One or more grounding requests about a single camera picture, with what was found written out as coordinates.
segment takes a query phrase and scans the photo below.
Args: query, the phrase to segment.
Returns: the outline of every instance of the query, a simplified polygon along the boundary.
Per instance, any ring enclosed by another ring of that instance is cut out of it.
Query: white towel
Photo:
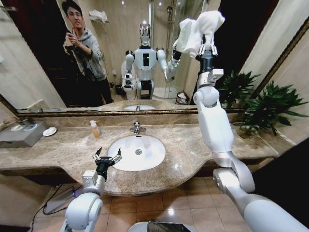
[[[97,10],[92,10],[89,11],[89,15],[90,15],[90,20],[93,21],[100,21],[102,23],[105,23],[107,21],[107,16],[105,11],[97,11]]]
[[[185,19],[180,23],[180,34],[173,47],[181,53],[189,53],[195,58],[205,35],[206,49],[209,49],[213,35],[224,23],[225,18],[219,11],[207,11],[199,15],[197,20]]]

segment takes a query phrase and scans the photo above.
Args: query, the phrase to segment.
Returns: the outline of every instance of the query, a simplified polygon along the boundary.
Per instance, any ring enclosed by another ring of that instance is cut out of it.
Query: glasses
[[[81,15],[81,13],[79,13],[79,12],[76,12],[76,13],[74,13],[74,12],[69,12],[69,16],[76,16],[76,17],[81,17],[82,15]]]

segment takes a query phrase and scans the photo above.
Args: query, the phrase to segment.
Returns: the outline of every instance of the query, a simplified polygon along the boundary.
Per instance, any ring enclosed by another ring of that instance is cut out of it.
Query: bathroom sink
[[[165,157],[161,141],[151,136],[128,136],[114,142],[107,155],[113,157],[121,148],[122,159],[113,167],[123,171],[142,171],[158,166]]]
[[[140,110],[154,110],[155,108],[153,107],[153,106],[151,106],[151,105],[129,105],[129,106],[127,106],[127,107],[125,107],[125,108],[123,108],[123,110],[128,110],[128,111],[130,111],[130,110],[136,110],[136,107],[140,107]]]

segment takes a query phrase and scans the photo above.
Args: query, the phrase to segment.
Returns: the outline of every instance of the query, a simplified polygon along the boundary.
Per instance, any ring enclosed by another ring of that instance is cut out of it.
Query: gray hoodie
[[[76,36],[74,29],[72,29],[72,33],[74,36]],[[105,80],[107,74],[105,68],[102,65],[102,53],[100,51],[100,48],[98,47],[98,41],[96,37],[88,28],[85,28],[79,41],[92,50],[91,57],[82,55],[82,53],[75,53],[78,58],[78,65],[80,66],[80,69],[84,69],[84,63],[86,64],[86,67],[94,74],[96,80]]]

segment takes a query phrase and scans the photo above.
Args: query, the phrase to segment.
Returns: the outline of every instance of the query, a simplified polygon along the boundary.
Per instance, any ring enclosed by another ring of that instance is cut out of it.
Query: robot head
[[[150,40],[150,25],[145,20],[140,24],[141,45],[148,46]]]

